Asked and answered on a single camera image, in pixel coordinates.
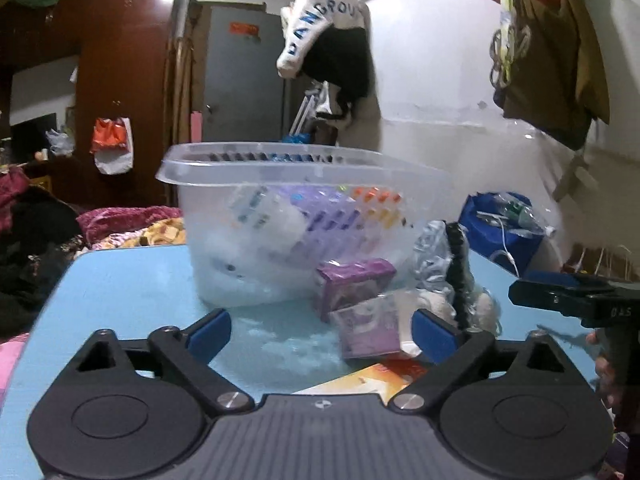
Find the transparent bottle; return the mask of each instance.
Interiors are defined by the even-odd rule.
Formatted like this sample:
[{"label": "transparent bottle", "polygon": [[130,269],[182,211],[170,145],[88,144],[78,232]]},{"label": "transparent bottle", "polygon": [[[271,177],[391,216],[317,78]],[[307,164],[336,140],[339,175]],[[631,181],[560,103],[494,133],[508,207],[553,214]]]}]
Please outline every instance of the transparent bottle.
[{"label": "transparent bottle", "polygon": [[556,228],[549,225],[545,218],[530,205],[510,193],[500,192],[494,196],[500,214],[505,215],[521,228],[531,231],[533,234],[551,237]]}]

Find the blue gripper pad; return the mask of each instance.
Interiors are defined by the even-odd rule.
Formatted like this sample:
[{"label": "blue gripper pad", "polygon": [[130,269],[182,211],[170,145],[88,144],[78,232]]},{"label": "blue gripper pad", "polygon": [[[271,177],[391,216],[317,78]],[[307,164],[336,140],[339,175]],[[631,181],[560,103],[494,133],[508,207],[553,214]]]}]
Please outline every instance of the blue gripper pad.
[{"label": "blue gripper pad", "polygon": [[428,361],[439,365],[465,343],[465,335],[428,310],[414,312],[411,336]]},{"label": "blue gripper pad", "polygon": [[231,339],[231,316],[226,310],[213,312],[210,319],[207,318],[199,326],[192,325],[187,329],[191,332],[187,350],[198,362],[206,365]]}]

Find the red label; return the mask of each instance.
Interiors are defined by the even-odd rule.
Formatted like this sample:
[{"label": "red label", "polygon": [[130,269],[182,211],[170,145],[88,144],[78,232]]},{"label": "red label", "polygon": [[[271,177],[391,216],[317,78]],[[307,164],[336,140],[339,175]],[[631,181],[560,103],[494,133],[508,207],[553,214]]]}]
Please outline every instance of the red label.
[{"label": "red label", "polygon": [[232,34],[246,34],[248,36],[257,36],[260,33],[260,27],[251,25],[250,23],[229,23],[229,32]]}]

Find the blue bag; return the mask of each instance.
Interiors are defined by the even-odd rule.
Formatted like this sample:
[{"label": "blue bag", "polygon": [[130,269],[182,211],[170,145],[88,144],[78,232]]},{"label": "blue bag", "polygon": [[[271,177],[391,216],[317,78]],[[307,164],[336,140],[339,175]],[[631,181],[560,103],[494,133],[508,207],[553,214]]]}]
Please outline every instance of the blue bag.
[{"label": "blue bag", "polygon": [[[525,204],[531,205],[531,200],[526,196],[514,192],[510,193],[522,200]],[[486,258],[490,258],[492,254],[497,251],[504,250],[502,246],[502,229],[499,226],[493,227],[489,225],[476,215],[479,211],[498,214],[498,207],[495,203],[494,195],[495,193],[478,193],[475,196],[469,196],[466,199],[465,206],[462,208],[459,220],[467,229],[466,236],[469,240],[469,247]],[[529,267],[529,263],[533,255],[536,254],[544,237],[542,235],[532,235],[531,238],[523,238],[509,232],[510,228],[517,228],[517,225],[505,222],[504,227],[506,230],[504,239],[507,250],[511,253],[511,256],[513,256],[518,266],[518,272],[522,276],[527,270],[527,267]],[[515,274],[513,265],[511,265],[510,261],[503,254],[492,259],[501,267]]]}]

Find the clothes pile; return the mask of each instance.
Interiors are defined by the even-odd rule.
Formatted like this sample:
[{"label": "clothes pile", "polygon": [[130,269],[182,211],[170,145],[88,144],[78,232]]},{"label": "clothes pile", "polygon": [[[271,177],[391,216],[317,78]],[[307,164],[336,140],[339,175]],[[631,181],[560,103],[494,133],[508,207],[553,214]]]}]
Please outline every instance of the clothes pile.
[{"label": "clothes pile", "polygon": [[102,208],[78,216],[20,167],[0,174],[0,343],[28,332],[68,266],[89,250],[183,244],[178,208]]},{"label": "clothes pile", "polygon": [[30,329],[84,246],[76,212],[21,168],[0,176],[0,341]]}]

